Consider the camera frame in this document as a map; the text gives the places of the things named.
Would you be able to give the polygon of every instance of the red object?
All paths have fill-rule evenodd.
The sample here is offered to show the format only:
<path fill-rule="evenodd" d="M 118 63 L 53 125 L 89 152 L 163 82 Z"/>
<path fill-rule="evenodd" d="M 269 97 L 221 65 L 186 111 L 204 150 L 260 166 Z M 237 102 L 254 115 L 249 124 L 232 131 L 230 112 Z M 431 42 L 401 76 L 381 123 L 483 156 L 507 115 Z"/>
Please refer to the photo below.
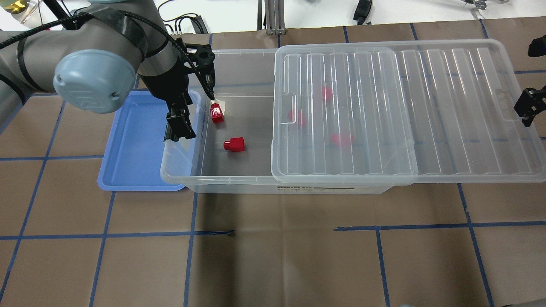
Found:
<path fill-rule="evenodd" d="M 322 88 L 322 99 L 326 102 L 334 101 L 334 91 L 327 86 Z"/>
<path fill-rule="evenodd" d="M 244 138 L 230 138 L 229 141 L 224 142 L 224 149 L 231 150 L 233 152 L 244 151 L 245 150 L 245 139 Z"/>
<path fill-rule="evenodd" d="M 288 112 L 288 118 L 294 122 L 297 122 L 300 127 L 305 127 L 307 122 L 305 121 L 304 115 L 301 113 L 301 111 L 296 111 L 295 113 L 296 114 L 294 114 L 294 110 L 290 110 L 290 112 Z"/>
<path fill-rule="evenodd" d="M 330 142 L 336 144 L 338 147 L 350 147 L 353 144 L 354 136 L 349 133 L 332 134 Z"/>
<path fill-rule="evenodd" d="M 210 119 L 212 119 L 213 123 L 224 121 L 224 114 L 222 113 L 222 109 L 220 108 L 219 104 L 213 103 L 210 105 Z"/>

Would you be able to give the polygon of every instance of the transparent lid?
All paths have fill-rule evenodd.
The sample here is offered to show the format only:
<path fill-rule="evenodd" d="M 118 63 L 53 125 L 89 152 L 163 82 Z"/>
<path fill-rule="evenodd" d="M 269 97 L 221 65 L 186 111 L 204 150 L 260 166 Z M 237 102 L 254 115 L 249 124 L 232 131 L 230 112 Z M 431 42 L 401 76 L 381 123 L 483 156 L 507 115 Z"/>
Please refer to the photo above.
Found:
<path fill-rule="evenodd" d="M 285 183 L 541 182 L 495 40 L 292 45 L 275 57 L 271 172 Z"/>

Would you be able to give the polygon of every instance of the blue tray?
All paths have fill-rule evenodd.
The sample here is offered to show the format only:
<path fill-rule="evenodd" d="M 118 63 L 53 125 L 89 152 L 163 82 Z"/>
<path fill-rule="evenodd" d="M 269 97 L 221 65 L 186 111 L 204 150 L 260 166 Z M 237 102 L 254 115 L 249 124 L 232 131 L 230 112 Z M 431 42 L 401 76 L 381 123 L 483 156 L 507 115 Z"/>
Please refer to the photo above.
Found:
<path fill-rule="evenodd" d="M 200 95 L 190 91 L 195 105 Z M 106 191 L 178 191 L 159 175 L 167 122 L 165 101 L 149 91 L 133 91 L 116 112 L 100 166 L 98 185 Z"/>

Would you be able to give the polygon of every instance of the transparent storage box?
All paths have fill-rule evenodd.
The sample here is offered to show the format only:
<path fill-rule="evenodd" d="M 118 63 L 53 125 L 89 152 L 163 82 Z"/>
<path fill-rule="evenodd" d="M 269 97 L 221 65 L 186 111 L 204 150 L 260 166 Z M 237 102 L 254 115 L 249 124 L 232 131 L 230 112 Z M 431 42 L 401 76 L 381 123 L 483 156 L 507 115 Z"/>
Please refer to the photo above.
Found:
<path fill-rule="evenodd" d="M 177 150 L 183 141 L 165 143 L 166 182 L 202 193 L 378 194 L 415 182 L 546 180 L 544 148 L 513 110 L 521 90 L 495 40 L 274 52 L 216 51 L 225 123 L 210 121 L 203 99 L 193 157 Z M 223 149 L 232 137 L 245 138 L 245 152 Z"/>

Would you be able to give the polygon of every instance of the gray robotic arm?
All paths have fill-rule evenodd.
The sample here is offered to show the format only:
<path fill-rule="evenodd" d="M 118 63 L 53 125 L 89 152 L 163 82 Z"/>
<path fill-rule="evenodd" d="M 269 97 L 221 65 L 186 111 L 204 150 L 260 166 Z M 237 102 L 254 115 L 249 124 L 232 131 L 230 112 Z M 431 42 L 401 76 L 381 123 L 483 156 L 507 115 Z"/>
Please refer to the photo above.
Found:
<path fill-rule="evenodd" d="M 0 132 L 34 92 L 58 92 L 80 109 L 113 112 L 123 104 L 138 72 L 150 92 L 167 102 L 166 138 L 194 137 L 187 75 L 196 73 L 213 99 L 210 46 L 194 46 L 201 56 L 187 53 L 181 40 L 166 35 L 152 0 L 91 2 L 78 15 L 85 22 L 80 29 L 39 32 L 0 49 Z M 18 34 L 0 32 L 0 42 L 15 40 Z"/>

